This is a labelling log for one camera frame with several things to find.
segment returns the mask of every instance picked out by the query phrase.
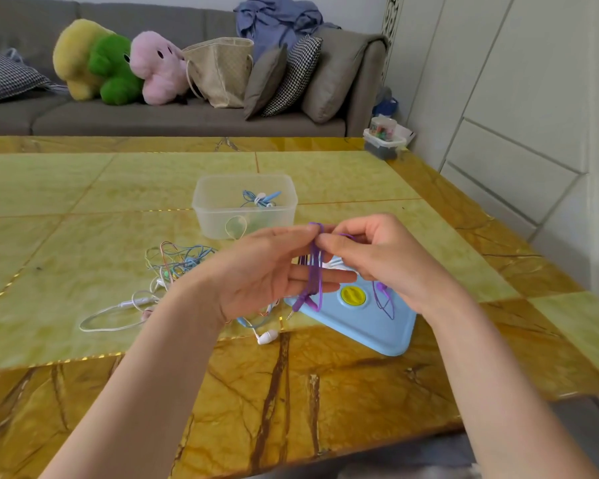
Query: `green plush toy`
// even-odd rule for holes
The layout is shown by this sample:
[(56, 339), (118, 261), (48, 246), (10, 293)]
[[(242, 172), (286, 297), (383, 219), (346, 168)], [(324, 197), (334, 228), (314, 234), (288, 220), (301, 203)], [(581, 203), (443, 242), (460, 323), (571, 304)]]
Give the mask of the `green plush toy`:
[(130, 51), (131, 41), (117, 34), (102, 37), (91, 48), (89, 71), (106, 79), (100, 88), (105, 104), (121, 106), (142, 97), (144, 80), (131, 72)]

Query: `blue tray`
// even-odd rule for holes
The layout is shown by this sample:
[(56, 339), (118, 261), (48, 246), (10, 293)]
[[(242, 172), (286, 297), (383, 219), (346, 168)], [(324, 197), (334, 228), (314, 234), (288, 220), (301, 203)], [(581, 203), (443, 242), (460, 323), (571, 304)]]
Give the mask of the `blue tray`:
[[(364, 292), (366, 297), (364, 304), (351, 306), (344, 302), (342, 291), (349, 286), (357, 286)], [(378, 353), (398, 356), (408, 349), (417, 313), (410, 309), (395, 291), (391, 289), (389, 293), (395, 306), (394, 321), (377, 306), (372, 282), (366, 281), (360, 276), (357, 277), (355, 283), (345, 284), (337, 292), (324, 294), (320, 312), (316, 312), (306, 305), (303, 305), (299, 311)], [(378, 296), (383, 305), (387, 298), (383, 294), (378, 294)], [(290, 306), (296, 300), (296, 297), (284, 299)], [(391, 313), (390, 304), (386, 310)]]

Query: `blue clothing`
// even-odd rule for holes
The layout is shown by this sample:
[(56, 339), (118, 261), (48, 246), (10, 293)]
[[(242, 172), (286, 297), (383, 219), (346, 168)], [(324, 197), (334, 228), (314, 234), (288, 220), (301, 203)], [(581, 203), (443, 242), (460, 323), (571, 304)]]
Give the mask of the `blue clothing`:
[(286, 44), (290, 50), (298, 39), (311, 35), (324, 23), (317, 6), (309, 1), (247, 0), (234, 11), (238, 35), (255, 43), (255, 61), (271, 47)]

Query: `left hand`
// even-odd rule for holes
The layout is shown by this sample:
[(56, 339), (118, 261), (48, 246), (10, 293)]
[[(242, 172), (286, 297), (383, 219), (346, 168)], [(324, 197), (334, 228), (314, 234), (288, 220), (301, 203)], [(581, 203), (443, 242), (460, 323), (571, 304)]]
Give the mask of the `left hand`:
[[(211, 284), (213, 298), (226, 320), (247, 315), (304, 290), (308, 267), (291, 260), (310, 253), (310, 243), (318, 232), (318, 225), (261, 229), (205, 260), (176, 282), (202, 279)], [(340, 283), (356, 279), (352, 271), (324, 269), (322, 288), (324, 292), (335, 292)]]

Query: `pink plush toy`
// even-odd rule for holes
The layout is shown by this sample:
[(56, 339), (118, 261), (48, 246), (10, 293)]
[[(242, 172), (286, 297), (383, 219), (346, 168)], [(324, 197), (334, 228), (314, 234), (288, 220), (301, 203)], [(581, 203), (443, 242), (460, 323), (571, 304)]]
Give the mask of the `pink plush toy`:
[(131, 42), (131, 71), (144, 79), (147, 104), (159, 106), (186, 94), (186, 61), (182, 51), (156, 32), (142, 32)]

